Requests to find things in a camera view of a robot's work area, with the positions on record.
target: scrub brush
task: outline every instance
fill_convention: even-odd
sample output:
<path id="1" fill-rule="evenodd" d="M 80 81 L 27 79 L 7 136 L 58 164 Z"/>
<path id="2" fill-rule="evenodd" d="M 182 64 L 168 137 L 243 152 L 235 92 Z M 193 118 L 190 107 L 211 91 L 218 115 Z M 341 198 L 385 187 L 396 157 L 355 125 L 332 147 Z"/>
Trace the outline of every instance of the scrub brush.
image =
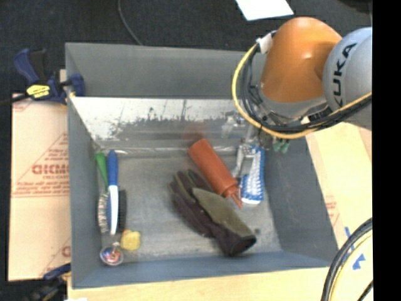
<path id="1" fill-rule="evenodd" d="M 96 154 L 96 163 L 105 183 L 105 189 L 100 192 L 98 200 L 98 225 L 102 234 L 110 232 L 111 235 L 114 235 L 116 232 L 122 232 L 125 229 L 125 220 L 127 216 L 127 193 L 123 189 L 118 191 L 116 204 L 117 215 L 115 215 L 115 211 L 113 211 L 112 202 L 110 199 L 109 184 L 111 184 L 111 182 L 109 182 L 110 177 L 108 176 L 108 170 L 112 171 L 111 174 L 113 182 L 117 180 L 118 175 L 116 168 L 118 161 L 114 150 L 111 151 L 111 153 L 111 160 L 110 157 L 106 159 L 104 153 L 102 152 Z"/>
<path id="2" fill-rule="evenodd" d="M 240 181 L 241 201 L 248 204 L 259 204 L 264 199 L 264 149 L 252 145 L 254 154 L 251 169 Z"/>

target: gray box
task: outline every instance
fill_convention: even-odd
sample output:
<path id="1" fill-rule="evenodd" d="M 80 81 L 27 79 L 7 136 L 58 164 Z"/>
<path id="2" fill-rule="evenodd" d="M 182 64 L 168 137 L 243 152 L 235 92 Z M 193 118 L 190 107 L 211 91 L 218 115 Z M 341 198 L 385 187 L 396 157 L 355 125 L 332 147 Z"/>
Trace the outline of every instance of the gray box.
<path id="1" fill-rule="evenodd" d="M 68 102 L 72 286 L 102 287 L 164 280 L 327 267 L 337 244 L 305 139 L 287 154 L 266 152 L 265 200 L 236 209 L 258 242 L 228 258 L 213 239 L 186 226 L 167 184 L 196 166 L 188 147 L 206 137 L 229 168 L 246 125 L 222 132 L 234 111 L 231 77 L 243 53 L 131 45 L 66 44 L 67 76 L 81 73 L 86 97 Z M 264 58 L 257 55 L 255 75 Z M 112 243 L 96 223 L 102 182 L 95 152 L 116 149 L 127 191 L 127 226 L 142 244 L 118 267 L 99 252 Z"/>

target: black floor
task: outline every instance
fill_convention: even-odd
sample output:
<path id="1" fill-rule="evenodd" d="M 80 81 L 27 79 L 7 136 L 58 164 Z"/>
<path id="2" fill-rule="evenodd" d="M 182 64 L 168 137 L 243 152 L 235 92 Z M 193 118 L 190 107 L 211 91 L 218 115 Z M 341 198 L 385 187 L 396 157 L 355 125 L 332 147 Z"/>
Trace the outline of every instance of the black floor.
<path id="1" fill-rule="evenodd" d="M 295 16 L 320 19 L 342 36 L 371 24 L 366 1 L 287 2 Z M 13 56 L 23 48 L 46 48 L 47 69 L 58 71 L 65 65 L 66 41 L 137 44 L 124 27 L 117 6 L 118 0 L 0 0 L 0 101 L 12 91 L 24 90 L 25 79 L 13 65 Z M 121 7 L 139 42 L 149 46 L 246 51 L 258 36 L 278 29 L 290 18 L 248 22 L 235 0 L 121 0 Z M 0 107 L 0 301 L 21 300 L 42 284 L 6 281 L 10 119 L 9 107 Z"/>

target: small round object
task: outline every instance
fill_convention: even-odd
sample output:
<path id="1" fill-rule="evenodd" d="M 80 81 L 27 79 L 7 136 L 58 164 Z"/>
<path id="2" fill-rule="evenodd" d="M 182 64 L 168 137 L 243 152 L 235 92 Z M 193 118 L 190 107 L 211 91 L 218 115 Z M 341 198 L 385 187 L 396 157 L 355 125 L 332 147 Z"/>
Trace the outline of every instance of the small round object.
<path id="1" fill-rule="evenodd" d="M 100 251 L 100 258 L 105 264 L 112 267 L 123 263 L 124 254 L 120 248 L 120 244 L 115 243 L 113 246 L 102 248 Z"/>

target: white paper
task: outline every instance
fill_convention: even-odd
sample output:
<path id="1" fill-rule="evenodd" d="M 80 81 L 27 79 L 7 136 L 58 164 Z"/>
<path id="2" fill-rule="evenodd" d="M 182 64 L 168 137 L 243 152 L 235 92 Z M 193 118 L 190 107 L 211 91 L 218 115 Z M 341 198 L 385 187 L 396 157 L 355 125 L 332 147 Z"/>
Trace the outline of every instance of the white paper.
<path id="1" fill-rule="evenodd" d="M 286 0 L 236 0 L 247 20 L 257 20 L 294 14 Z"/>

